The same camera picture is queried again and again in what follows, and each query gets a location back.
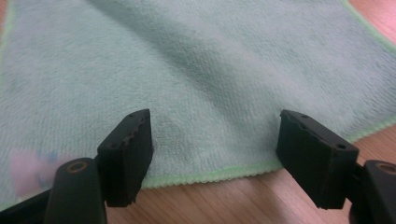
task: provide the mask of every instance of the light green cloth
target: light green cloth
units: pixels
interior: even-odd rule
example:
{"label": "light green cloth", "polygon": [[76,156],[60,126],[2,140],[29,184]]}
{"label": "light green cloth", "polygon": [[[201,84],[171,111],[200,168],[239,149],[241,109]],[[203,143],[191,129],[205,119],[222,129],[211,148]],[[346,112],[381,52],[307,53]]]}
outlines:
{"label": "light green cloth", "polygon": [[[351,141],[391,125],[396,48],[343,4],[11,0],[3,167],[13,150],[93,157],[124,116],[144,108],[155,146],[144,187],[280,168],[284,108]],[[15,202],[9,169],[1,176],[0,203]]]}

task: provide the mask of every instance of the towel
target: towel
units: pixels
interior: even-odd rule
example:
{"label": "towel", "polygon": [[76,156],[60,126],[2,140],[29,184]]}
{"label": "towel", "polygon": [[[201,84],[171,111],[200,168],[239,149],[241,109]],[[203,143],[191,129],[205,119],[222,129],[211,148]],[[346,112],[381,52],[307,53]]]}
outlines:
{"label": "towel", "polygon": [[94,157],[144,108],[145,188],[281,168],[284,108],[351,142],[396,123],[396,48],[344,1],[10,0],[5,29],[2,204],[32,164]]}

